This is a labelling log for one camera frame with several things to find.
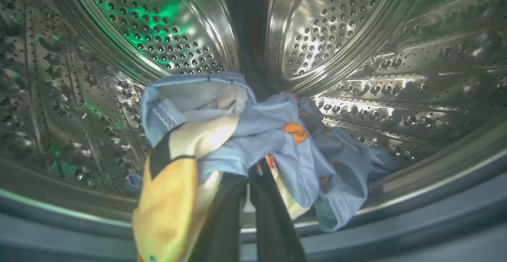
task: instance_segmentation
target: crumpled fabric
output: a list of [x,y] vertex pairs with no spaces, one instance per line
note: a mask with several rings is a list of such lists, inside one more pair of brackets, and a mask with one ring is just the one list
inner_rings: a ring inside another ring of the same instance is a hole
[[[248,176],[248,169],[270,154],[295,202],[304,210],[315,205],[322,231],[344,226],[366,200],[368,182],[398,170],[384,151],[324,125],[310,98],[278,94],[257,103],[239,73],[170,76],[147,87],[141,99],[141,120],[152,145],[183,122],[225,114],[239,115],[237,128],[198,160],[199,184],[215,171]],[[296,142],[284,131],[289,123],[304,129],[304,140]],[[328,179],[323,186],[321,178]],[[139,190],[139,181],[129,175],[127,190]]]

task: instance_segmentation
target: stainless steel drum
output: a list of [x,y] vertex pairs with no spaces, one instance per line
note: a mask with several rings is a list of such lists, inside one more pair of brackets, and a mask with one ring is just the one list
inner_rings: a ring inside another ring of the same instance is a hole
[[326,124],[412,165],[373,184],[360,215],[443,194],[504,152],[507,0],[0,2],[13,201],[128,229],[125,176],[150,152],[139,99],[169,75],[234,70],[260,98],[313,96]]

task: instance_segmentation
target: black tongs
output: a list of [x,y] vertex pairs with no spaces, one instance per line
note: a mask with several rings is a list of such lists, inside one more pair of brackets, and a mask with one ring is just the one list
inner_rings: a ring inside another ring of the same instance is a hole
[[242,176],[224,174],[190,262],[239,261],[239,209],[247,181],[256,209],[257,260],[305,262],[305,252],[266,159],[250,168],[248,180]]

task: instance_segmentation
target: light blue garment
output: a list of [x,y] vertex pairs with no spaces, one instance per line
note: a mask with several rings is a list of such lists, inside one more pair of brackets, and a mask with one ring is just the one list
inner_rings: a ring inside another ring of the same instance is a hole
[[[300,112],[308,116],[300,118]],[[199,184],[214,171],[248,176],[251,166],[271,154],[300,206],[308,208],[320,196],[316,209],[322,231],[335,231],[353,217],[366,200],[368,179],[397,170],[385,152],[324,125],[310,98],[297,102],[291,94],[279,94],[257,103],[238,73],[170,76],[147,87],[141,99],[141,120],[152,146],[180,124],[227,113],[239,114],[238,126],[226,143],[198,160]],[[282,130],[290,121],[311,136],[296,145]],[[320,190],[318,179],[326,176],[331,178]],[[129,192],[139,192],[141,186],[139,175],[127,177]]]

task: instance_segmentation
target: washing machine drum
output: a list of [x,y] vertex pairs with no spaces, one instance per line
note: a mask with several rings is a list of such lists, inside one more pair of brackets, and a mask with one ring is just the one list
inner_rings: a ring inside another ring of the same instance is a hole
[[[261,100],[310,96],[326,125],[405,167],[370,186],[345,230],[324,238],[314,213],[296,220],[309,257],[376,241],[350,238],[358,229],[391,238],[415,231],[394,223],[402,215],[419,214],[417,225],[430,228],[423,209],[449,218],[436,204],[505,170],[507,0],[0,2],[4,246],[135,257],[136,197],[125,177],[142,174],[151,150],[143,89],[164,76],[236,71]],[[452,215],[503,199],[485,194]],[[242,224],[242,257],[254,260],[255,219],[243,214]],[[55,243],[44,239],[50,230],[60,233]]]

